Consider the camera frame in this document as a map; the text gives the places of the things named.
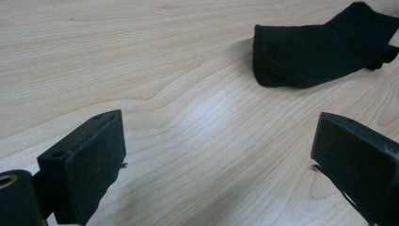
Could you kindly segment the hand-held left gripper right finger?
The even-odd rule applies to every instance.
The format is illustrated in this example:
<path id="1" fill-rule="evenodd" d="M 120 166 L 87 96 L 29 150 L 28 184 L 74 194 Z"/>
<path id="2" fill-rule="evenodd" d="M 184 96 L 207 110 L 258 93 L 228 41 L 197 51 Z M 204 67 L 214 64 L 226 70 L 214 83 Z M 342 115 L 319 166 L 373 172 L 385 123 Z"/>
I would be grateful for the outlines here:
<path id="1" fill-rule="evenodd" d="M 311 159 L 369 224 L 399 226 L 399 143 L 323 112 Z"/>

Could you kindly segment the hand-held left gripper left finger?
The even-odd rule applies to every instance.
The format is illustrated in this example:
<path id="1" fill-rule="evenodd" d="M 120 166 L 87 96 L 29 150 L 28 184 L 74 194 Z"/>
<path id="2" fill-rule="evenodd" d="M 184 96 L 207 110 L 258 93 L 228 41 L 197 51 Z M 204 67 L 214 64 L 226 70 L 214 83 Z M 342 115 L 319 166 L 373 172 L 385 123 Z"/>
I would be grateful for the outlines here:
<path id="1" fill-rule="evenodd" d="M 54 194 L 59 224 L 85 225 L 126 156 L 119 109 L 94 116 L 38 157 L 40 173 Z"/>

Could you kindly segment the black sock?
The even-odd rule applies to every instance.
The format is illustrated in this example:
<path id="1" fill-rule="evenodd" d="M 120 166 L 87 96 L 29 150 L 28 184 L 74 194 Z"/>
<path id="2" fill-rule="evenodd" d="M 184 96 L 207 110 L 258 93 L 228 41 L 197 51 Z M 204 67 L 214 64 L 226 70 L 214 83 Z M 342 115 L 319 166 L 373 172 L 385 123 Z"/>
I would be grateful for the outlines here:
<path id="1" fill-rule="evenodd" d="M 314 87 L 363 68 L 377 70 L 399 55 L 390 45 L 399 18 L 355 2 L 325 24 L 256 25 L 253 73 L 270 88 Z"/>

